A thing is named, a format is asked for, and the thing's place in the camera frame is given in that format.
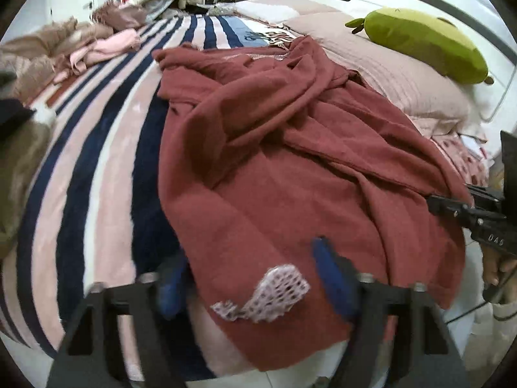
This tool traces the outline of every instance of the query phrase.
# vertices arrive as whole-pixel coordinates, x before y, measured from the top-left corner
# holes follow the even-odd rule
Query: maroon blanket
[[[289,51],[153,55],[170,101],[162,207],[200,297],[251,363],[289,366],[348,337],[317,277],[317,235],[361,272],[424,282],[450,304],[463,235],[428,212],[425,196],[469,195],[399,108],[310,37]]]

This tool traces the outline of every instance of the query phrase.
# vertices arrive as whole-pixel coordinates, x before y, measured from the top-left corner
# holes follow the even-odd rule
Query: white headboard
[[[364,17],[380,7],[407,7],[453,22],[477,45],[489,66],[492,86],[484,83],[466,90],[481,116],[489,142],[487,149],[501,151],[499,133],[517,128],[517,43],[489,0],[314,0]]]

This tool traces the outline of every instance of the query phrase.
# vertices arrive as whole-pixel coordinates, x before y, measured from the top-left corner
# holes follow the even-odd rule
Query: pink towel
[[[64,69],[54,78],[54,83],[60,83],[72,74],[83,74],[86,69],[102,61],[110,60],[128,51],[140,49],[140,36],[134,29],[126,29],[107,39],[99,39],[90,45],[83,46],[70,55]]]

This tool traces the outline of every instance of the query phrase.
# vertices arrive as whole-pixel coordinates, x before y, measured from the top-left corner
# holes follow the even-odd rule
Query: striped blanket
[[[52,85],[35,101],[60,93],[17,249],[0,267],[0,321],[11,338],[49,356],[91,284],[130,284],[179,249],[158,199],[167,102],[157,97],[161,72],[151,52],[185,42],[223,49],[293,39],[281,29],[226,16],[161,20],[139,34],[140,51],[98,64],[64,91]],[[174,340],[183,377],[209,378],[188,318],[172,325],[184,335]],[[138,359],[130,322],[121,330],[132,376]]]

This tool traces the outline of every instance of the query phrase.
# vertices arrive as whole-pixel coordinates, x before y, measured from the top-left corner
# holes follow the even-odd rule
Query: green plush toy
[[[487,63],[474,43],[441,17],[386,7],[345,26],[355,28],[352,33],[364,29],[372,42],[423,61],[458,83],[493,83],[487,77]]]

